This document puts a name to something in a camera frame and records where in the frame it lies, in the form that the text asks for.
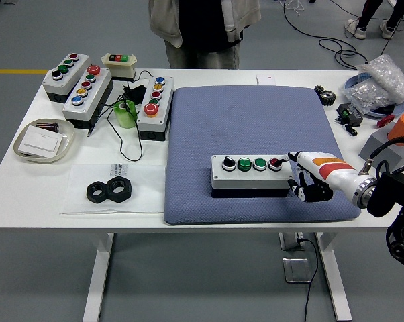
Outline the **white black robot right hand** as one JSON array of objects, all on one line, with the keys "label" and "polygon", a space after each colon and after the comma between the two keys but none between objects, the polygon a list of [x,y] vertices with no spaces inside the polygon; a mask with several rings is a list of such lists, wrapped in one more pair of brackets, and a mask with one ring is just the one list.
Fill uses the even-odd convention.
[{"label": "white black robot right hand", "polygon": [[274,161],[273,166],[278,168],[290,160],[297,163],[299,182],[290,179],[288,184],[304,202],[327,201],[333,197],[334,191],[342,191],[357,206],[360,185],[374,181],[370,175],[360,174],[349,163],[326,152],[289,152]]}]

